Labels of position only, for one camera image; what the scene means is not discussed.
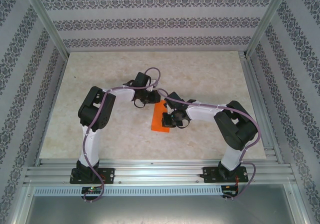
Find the orange block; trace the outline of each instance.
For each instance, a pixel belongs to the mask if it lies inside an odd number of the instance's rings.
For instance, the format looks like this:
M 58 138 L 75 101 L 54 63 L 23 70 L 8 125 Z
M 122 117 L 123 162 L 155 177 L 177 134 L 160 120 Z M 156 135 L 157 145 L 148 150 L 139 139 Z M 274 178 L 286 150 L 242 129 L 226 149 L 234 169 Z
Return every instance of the orange block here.
M 151 123 L 151 130 L 156 132 L 163 132 L 168 133 L 170 132 L 170 127 L 163 127 L 162 126 L 162 113 L 167 112 L 167 108 L 165 108 L 164 104 L 166 103 L 165 100 L 161 100 L 160 102 L 154 105 L 152 123 Z

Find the patterned wallpaper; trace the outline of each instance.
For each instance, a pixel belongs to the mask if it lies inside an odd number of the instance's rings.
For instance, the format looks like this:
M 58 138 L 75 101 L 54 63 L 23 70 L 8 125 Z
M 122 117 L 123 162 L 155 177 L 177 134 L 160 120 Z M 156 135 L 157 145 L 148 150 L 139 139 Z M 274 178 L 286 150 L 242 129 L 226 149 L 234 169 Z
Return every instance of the patterned wallpaper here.
M 70 52 L 244 51 L 271 0 L 42 0 Z
M 282 0 L 250 57 L 311 223 L 320 223 L 319 13 L 319 0 Z
M 35 164 L 64 61 L 28 0 L 0 1 L 0 224 Z

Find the enclosure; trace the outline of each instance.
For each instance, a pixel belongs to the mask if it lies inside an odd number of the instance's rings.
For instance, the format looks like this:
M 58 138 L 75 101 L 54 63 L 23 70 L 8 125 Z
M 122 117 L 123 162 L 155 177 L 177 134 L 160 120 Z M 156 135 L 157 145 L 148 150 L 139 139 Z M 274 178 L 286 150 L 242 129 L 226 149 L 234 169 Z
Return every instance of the enclosure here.
M 0 223 L 320 223 L 319 28 L 320 0 L 0 0 Z M 132 102 L 101 134 L 103 198 L 70 184 L 90 88 L 150 67 L 169 93 L 257 121 L 241 197 L 202 177 L 227 148 L 216 125 L 152 131 L 154 106 Z

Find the perforated metal strip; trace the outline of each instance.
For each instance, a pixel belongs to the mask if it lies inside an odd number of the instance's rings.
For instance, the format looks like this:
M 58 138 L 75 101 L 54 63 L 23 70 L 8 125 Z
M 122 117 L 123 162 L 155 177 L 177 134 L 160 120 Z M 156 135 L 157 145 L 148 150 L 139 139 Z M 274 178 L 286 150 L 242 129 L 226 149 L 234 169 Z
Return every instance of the perforated metal strip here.
M 36 197 L 72 197 L 81 195 L 81 186 L 35 188 Z M 222 195 L 220 185 L 199 186 L 106 186 L 104 196 L 205 196 Z

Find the beige tabletop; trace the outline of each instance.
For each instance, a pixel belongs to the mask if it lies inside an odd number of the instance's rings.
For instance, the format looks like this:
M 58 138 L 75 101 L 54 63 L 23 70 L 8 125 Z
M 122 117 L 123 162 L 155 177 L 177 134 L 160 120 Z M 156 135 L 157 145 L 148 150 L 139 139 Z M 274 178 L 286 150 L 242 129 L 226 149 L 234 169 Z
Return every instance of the beige tabletop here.
M 77 159 L 82 127 L 78 110 L 92 86 L 118 87 L 149 67 L 161 71 L 159 87 L 175 91 L 185 101 L 227 104 L 236 100 L 252 116 L 244 73 L 236 51 L 225 52 L 73 52 L 54 105 L 40 158 Z M 156 79 L 157 72 L 148 73 Z M 204 160 L 221 159 L 226 150 L 217 125 L 193 120 L 169 133 L 151 130 L 154 105 L 138 109 L 133 102 L 113 107 L 102 130 L 100 159 Z M 265 159 L 260 141 L 246 159 Z

